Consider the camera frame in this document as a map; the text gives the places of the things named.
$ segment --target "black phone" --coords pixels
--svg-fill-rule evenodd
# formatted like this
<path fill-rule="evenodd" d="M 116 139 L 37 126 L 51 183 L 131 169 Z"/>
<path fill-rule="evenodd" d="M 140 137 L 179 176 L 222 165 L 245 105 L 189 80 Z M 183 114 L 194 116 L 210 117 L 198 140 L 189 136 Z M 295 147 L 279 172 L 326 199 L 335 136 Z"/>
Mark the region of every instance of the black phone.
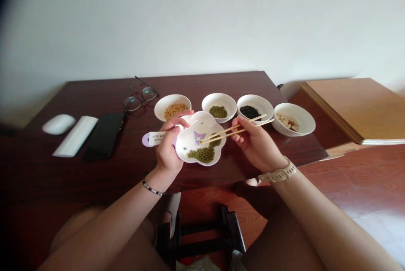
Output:
<path fill-rule="evenodd" d="M 90 136 L 82 160 L 94 161 L 109 158 L 124 123 L 125 113 L 110 113 L 101 116 Z"/>

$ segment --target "small white bowl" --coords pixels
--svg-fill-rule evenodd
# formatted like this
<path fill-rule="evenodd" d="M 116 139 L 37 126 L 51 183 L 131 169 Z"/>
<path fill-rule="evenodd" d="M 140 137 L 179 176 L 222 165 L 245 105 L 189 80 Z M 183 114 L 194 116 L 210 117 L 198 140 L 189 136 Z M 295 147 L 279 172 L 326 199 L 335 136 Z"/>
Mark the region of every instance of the small white bowl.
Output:
<path fill-rule="evenodd" d="M 259 114 L 262 114 L 262 115 L 267 114 L 267 116 L 261 118 L 260 121 L 253 121 L 253 123 L 263 123 L 265 121 L 269 121 L 274 115 L 274 109 L 273 109 L 273 106 L 271 105 L 271 103 L 269 103 L 266 99 L 264 99 L 261 96 L 250 94 L 250 95 L 242 96 L 238 100 L 238 115 L 240 115 L 246 119 L 250 119 L 250 118 L 247 118 L 246 116 L 244 116 L 242 114 L 242 112 L 240 111 L 240 108 L 244 107 L 246 105 L 250 105 L 251 107 L 254 107 L 259 112 Z"/>
<path fill-rule="evenodd" d="M 166 121 L 165 111 L 172 104 L 185 104 L 191 110 L 191 101 L 187 97 L 180 94 L 172 94 L 159 99 L 154 109 L 155 116 L 161 121 Z"/>
<path fill-rule="evenodd" d="M 199 163 L 203 166 L 215 165 L 221 157 L 221 149 L 225 145 L 227 139 L 222 138 L 221 143 L 214 147 L 214 159 L 205 164 L 195 158 L 189 158 L 190 150 L 198 150 L 200 148 L 208 148 L 209 143 L 201 144 L 201 140 L 210 137 L 213 133 L 218 133 L 224 130 L 222 126 L 215 122 L 214 117 L 207 112 L 199 111 L 193 115 L 183 116 L 189 124 L 189 128 L 182 126 L 180 133 L 175 140 L 175 150 L 177 156 L 187 163 Z"/>
<path fill-rule="evenodd" d="M 284 126 L 277 119 L 278 113 L 286 116 L 291 116 L 292 118 L 294 118 L 297 121 L 297 124 L 299 125 L 298 131 L 294 132 L 289 128 L 287 128 L 286 126 Z M 307 110 L 301 108 L 300 106 L 290 103 L 282 103 L 274 108 L 274 121 L 271 124 L 277 130 L 277 132 L 292 137 L 310 134 L 315 130 L 316 127 L 314 118 Z"/>
<path fill-rule="evenodd" d="M 232 119 L 237 109 L 235 100 L 231 96 L 222 93 L 209 94 L 202 100 L 201 107 L 204 112 L 209 113 L 213 106 L 224 107 L 228 113 L 226 118 L 214 117 L 217 123 L 225 123 Z"/>

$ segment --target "knee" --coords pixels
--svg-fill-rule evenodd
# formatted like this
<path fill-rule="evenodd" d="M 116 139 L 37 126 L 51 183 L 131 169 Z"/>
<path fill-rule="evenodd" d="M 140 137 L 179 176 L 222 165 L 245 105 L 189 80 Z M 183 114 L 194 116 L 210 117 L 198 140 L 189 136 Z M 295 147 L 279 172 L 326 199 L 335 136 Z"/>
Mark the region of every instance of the knee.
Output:
<path fill-rule="evenodd" d="M 70 237 L 84 227 L 89 221 L 96 218 L 105 209 L 105 206 L 91 206 L 82 209 L 71 216 L 56 233 L 49 249 L 49 255 L 60 248 Z"/>

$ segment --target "dark red table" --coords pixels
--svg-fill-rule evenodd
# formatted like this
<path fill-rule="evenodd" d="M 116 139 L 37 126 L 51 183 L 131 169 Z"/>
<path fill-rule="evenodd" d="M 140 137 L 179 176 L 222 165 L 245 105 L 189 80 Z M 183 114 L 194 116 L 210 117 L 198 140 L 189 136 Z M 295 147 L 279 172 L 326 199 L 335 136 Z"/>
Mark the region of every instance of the dark red table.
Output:
<path fill-rule="evenodd" d="M 53 157 L 67 133 L 49 135 L 41 127 L 58 114 L 70 114 L 77 120 L 83 116 L 99 118 L 104 113 L 122 112 L 122 101 L 128 95 L 129 81 L 141 91 L 134 78 L 113 80 L 71 81 L 32 119 L 25 129 L 3 150 L 1 199 L 5 204 L 60 200 L 65 202 L 113 201 L 137 184 L 145 172 L 156 165 L 153 148 L 141 144 L 142 136 L 158 131 L 162 122 L 154 115 L 155 99 L 131 114 L 126 120 L 110 159 L 84 163 L 81 156 L 86 144 L 74 158 Z M 257 94 L 273 106 L 287 102 L 265 72 L 190 75 L 144 78 L 159 91 L 187 96 L 195 111 L 201 110 L 203 98 L 215 92 L 226 93 L 237 101 L 246 94 Z M 224 128 L 231 122 L 223 124 Z M 263 126 L 281 152 L 297 166 L 327 156 L 313 135 L 286 137 L 271 124 Z M 184 164 L 169 193 L 214 185 L 224 185 L 259 174 L 244 157 L 240 148 L 228 140 L 219 162 L 211 167 Z"/>

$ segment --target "black chair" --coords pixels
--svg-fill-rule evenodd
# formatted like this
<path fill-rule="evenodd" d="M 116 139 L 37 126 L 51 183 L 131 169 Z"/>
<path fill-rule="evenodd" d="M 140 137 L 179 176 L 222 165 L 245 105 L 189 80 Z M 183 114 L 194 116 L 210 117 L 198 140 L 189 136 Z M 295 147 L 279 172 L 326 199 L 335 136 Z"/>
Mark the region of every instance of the black chair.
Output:
<path fill-rule="evenodd" d="M 224 250 L 227 260 L 232 261 L 232 251 L 246 252 L 236 212 L 229 212 L 228 206 L 219 206 L 221 218 L 211 223 L 180 226 L 181 216 L 177 213 L 173 238 L 170 239 L 170 223 L 161 224 L 157 230 L 157 251 L 167 265 L 176 269 L 176 260 Z M 221 238 L 181 244 L 181 237 L 198 232 L 219 230 Z"/>

